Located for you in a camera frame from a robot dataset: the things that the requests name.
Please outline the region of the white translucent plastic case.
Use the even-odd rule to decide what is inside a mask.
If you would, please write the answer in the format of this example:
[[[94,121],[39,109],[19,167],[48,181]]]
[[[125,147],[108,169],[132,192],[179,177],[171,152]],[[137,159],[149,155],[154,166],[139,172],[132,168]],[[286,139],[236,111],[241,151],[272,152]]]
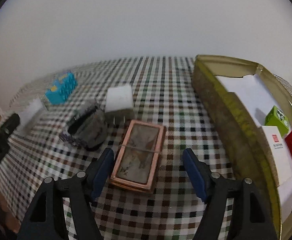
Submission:
[[[18,113],[20,124],[17,127],[17,133],[22,137],[27,136],[46,112],[47,108],[42,100],[38,96],[34,98],[22,112]]]

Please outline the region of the white cork bottom box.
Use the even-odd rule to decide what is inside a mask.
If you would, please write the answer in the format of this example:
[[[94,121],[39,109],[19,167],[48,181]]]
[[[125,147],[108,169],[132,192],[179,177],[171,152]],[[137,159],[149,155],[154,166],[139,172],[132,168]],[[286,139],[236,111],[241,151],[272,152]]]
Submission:
[[[288,152],[277,126],[261,126],[260,129],[267,142],[267,158],[275,184],[279,187],[292,176]]]

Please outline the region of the turquoise toy brick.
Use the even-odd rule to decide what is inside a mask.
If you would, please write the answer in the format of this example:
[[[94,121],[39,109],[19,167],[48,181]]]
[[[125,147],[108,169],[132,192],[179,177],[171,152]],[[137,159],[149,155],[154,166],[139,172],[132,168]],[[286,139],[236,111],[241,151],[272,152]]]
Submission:
[[[66,103],[77,85],[74,74],[66,72],[53,81],[51,87],[46,90],[45,96],[52,105]]]

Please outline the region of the grey patterned sock roll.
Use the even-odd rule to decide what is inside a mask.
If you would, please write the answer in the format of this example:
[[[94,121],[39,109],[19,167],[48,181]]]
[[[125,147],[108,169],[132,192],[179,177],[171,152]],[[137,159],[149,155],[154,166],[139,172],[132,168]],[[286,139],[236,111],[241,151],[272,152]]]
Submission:
[[[105,113],[97,100],[87,100],[70,118],[59,139],[89,152],[100,148],[107,137]]]

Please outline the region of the green soccer ball brick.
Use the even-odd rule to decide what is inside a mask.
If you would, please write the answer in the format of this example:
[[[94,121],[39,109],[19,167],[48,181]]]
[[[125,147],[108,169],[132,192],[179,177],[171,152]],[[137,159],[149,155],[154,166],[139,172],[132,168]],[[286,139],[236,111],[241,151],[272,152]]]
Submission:
[[[276,126],[281,137],[284,137],[289,132],[288,118],[277,106],[273,106],[270,112],[266,115],[264,125]]]

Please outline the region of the copper framed picture tile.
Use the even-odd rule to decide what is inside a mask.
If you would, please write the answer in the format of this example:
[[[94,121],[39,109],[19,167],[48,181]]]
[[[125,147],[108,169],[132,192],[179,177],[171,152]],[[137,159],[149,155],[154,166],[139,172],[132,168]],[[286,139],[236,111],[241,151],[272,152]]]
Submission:
[[[110,176],[110,184],[140,193],[153,193],[166,136],[166,127],[131,120]]]

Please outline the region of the white power adapter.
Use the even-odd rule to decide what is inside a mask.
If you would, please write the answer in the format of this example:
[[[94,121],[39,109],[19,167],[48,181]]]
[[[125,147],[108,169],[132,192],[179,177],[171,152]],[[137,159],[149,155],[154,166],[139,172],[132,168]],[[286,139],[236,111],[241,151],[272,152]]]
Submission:
[[[104,112],[108,124],[117,125],[134,119],[132,87],[124,85],[108,88]]]

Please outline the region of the checkered tablecloth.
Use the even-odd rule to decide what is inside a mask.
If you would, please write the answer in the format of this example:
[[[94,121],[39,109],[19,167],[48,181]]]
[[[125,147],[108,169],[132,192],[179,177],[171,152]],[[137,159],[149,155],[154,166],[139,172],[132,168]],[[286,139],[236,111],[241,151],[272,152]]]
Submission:
[[[0,126],[18,239],[281,239],[279,174],[248,108],[220,77],[258,77],[292,125],[290,87],[226,56],[137,57],[65,74],[74,92],[25,137]]]

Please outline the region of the gold tin box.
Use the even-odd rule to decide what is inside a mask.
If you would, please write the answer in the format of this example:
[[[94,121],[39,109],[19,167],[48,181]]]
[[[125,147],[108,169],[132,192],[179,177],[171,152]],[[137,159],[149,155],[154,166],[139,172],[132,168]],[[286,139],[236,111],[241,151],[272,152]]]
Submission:
[[[253,120],[247,105],[218,79],[223,76],[240,81],[248,75],[260,78],[292,125],[292,86],[256,62],[228,56],[198,55],[192,86],[215,123],[235,177],[252,178],[266,200],[279,238],[289,239],[292,237],[292,204],[285,218],[284,206],[279,199],[280,171],[271,154],[266,133]]]

